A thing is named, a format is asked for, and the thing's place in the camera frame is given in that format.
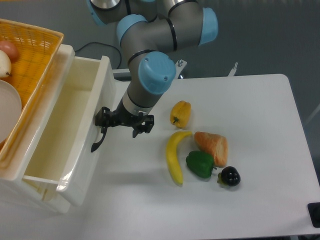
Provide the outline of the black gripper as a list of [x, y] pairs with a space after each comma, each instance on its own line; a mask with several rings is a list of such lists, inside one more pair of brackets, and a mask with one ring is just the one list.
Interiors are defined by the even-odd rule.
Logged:
[[108, 127], [125, 126], [132, 127], [132, 137], [146, 133], [149, 134], [155, 124], [154, 115], [144, 115], [142, 112], [138, 115], [130, 113], [120, 101], [117, 108], [112, 112], [106, 106], [103, 106], [95, 115], [95, 126], [100, 127], [100, 132], [105, 134]]

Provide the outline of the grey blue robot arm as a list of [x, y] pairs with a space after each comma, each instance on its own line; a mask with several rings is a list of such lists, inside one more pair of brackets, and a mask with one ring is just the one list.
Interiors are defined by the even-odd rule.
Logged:
[[103, 107], [95, 124], [106, 134], [110, 127], [149, 133], [150, 111], [170, 88], [177, 70], [170, 52], [201, 46], [216, 39], [218, 19], [196, 0], [165, 0], [165, 16], [155, 0], [91, 0], [93, 16], [103, 24], [117, 23], [116, 35], [131, 74], [131, 82], [116, 110]]

